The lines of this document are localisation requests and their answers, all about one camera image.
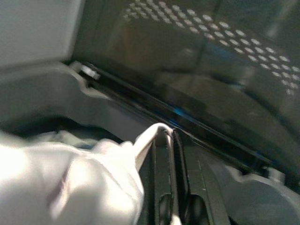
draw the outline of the gray plastic surface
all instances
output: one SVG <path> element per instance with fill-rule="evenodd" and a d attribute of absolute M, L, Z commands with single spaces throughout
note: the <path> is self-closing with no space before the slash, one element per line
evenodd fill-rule
<path fill-rule="evenodd" d="M 85 0 L 1 0 L 0 67 L 65 60 Z"/>
<path fill-rule="evenodd" d="M 206 155 L 219 182 L 227 213 L 239 225 L 298 225 L 300 197 L 284 184 L 242 173 Z"/>
<path fill-rule="evenodd" d="M 0 109 L 0 127 L 37 116 L 63 116 L 132 142 L 155 122 L 87 88 L 85 80 L 62 63 L 0 72 Z"/>

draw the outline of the gray plastic housing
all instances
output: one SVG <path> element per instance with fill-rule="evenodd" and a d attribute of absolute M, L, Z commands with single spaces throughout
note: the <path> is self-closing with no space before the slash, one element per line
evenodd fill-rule
<path fill-rule="evenodd" d="M 155 121 L 143 118 L 55 62 L 0 72 L 0 127 L 36 116 L 61 116 L 134 141 Z"/>
<path fill-rule="evenodd" d="M 2 0 L 0 68 L 67 60 L 85 0 Z"/>

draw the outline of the white fabric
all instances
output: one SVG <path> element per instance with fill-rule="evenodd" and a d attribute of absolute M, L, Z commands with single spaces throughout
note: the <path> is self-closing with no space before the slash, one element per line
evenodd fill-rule
<path fill-rule="evenodd" d="M 0 225 L 135 225 L 144 196 L 138 170 L 160 128 L 170 141 L 172 130 L 159 123 L 134 144 L 103 139 L 92 151 L 0 143 Z"/>
<path fill-rule="evenodd" d="M 60 130 L 59 132 L 47 132 L 43 134 L 39 134 L 37 136 L 31 137 L 28 140 L 30 143 L 40 143 L 40 142 L 60 142 L 64 144 L 68 144 L 74 147 L 77 146 L 94 146 L 97 144 L 97 140 L 94 139 L 81 139 L 71 134 L 66 130 Z"/>

